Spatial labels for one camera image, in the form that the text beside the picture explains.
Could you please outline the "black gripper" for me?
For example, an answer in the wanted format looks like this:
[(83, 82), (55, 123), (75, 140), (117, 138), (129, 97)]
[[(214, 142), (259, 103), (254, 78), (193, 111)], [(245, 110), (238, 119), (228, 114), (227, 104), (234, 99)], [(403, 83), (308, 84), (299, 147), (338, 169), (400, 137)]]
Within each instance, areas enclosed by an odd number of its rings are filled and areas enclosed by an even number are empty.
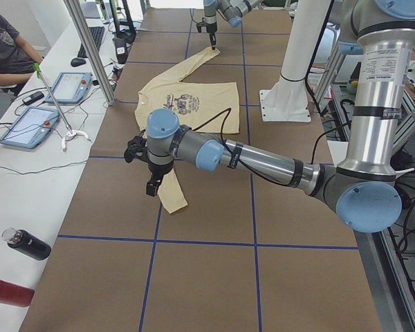
[(174, 166), (174, 161), (165, 164), (157, 164), (150, 160), (147, 155), (147, 139), (144, 138), (146, 130), (143, 129), (137, 136), (127, 143), (127, 149), (124, 152), (124, 159), (131, 163), (134, 159), (141, 160), (148, 164), (151, 178), (146, 184), (146, 195), (157, 196), (158, 189), (163, 177), (170, 173)]
[(216, 49), (215, 33), (217, 32), (216, 16), (203, 17), (200, 22), (196, 23), (196, 27), (199, 33), (201, 32), (202, 28), (206, 29), (206, 33), (209, 34), (211, 48), (212, 50), (215, 50)]

